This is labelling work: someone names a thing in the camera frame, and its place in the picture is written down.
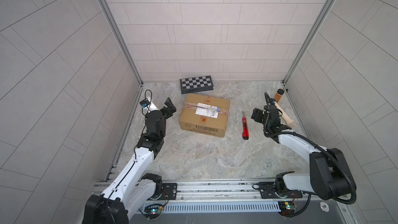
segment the gray marble surface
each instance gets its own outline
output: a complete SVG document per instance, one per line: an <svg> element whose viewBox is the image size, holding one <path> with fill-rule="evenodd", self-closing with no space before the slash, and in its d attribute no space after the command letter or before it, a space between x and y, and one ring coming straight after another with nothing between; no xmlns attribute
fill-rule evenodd
<svg viewBox="0 0 398 224"><path fill-rule="evenodd" d="M140 100L144 98L145 90L150 89L158 108L164 106L167 97L177 108L173 117L167 119L162 150L146 172L161 175L163 180L265 178L286 171L308 173L309 165L303 158L266 138L262 125L250 119L255 107L264 107L264 92L273 97L278 88L282 88L281 82L214 82L214 90L199 92L231 100L226 134L219 138L181 130L178 118L187 94L181 94L179 83L145 83ZM279 104L297 122L286 95ZM249 140L243 140L241 136L242 111L248 119ZM144 116L139 105L118 161L118 172L134 154L143 127ZM299 125L295 131L304 134Z"/></svg>

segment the brown bottle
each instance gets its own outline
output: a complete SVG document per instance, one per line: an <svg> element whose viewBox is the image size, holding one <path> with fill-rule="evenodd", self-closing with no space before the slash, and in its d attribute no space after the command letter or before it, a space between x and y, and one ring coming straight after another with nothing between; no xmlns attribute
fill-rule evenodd
<svg viewBox="0 0 398 224"><path fill-rule="evenodd" d="M276 100L277 103L279 103L279 100L281 99L282 95L285 93L283 89L278 89L278 91L275 94L274 99Z"/></svg>

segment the wooden stick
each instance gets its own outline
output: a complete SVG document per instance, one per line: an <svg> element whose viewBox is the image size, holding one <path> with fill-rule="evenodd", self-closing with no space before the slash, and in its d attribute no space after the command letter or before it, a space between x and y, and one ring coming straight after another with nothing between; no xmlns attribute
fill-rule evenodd
<svg viewBox="0 0 398 224"><path fill-rule="evenodd" d="M281 110L281 112L282 112L282 118L285 120L286 125L287 125L288 127L292 128L292 129L297 128L297 123L296 123L294 120L292 120L292 119L289 117L289 115L287 115L287 113L281 108L281 106L279 106L279 104L276 103L276 102L275 102L275 106L276 106L279 110Z"/></svg>

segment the folding chess board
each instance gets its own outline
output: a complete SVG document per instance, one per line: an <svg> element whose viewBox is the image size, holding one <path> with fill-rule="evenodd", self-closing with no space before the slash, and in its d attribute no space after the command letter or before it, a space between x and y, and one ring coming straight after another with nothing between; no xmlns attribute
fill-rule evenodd
<svg viewBox="0 0 398 224"><path fill-rule="evenodd" d="M213 90L211 76L199 76L180 80L181 93L194 93Z"/></svg>

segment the cardboard box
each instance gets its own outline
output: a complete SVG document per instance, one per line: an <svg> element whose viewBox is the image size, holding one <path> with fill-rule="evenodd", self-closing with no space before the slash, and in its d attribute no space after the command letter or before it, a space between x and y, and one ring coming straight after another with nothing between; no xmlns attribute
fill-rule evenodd
<svg viewBox="0 0 398 224"><path fill-rule="evenodd" d="M190 93L179 118L182 130L224 137L230 100Z"/></svg>

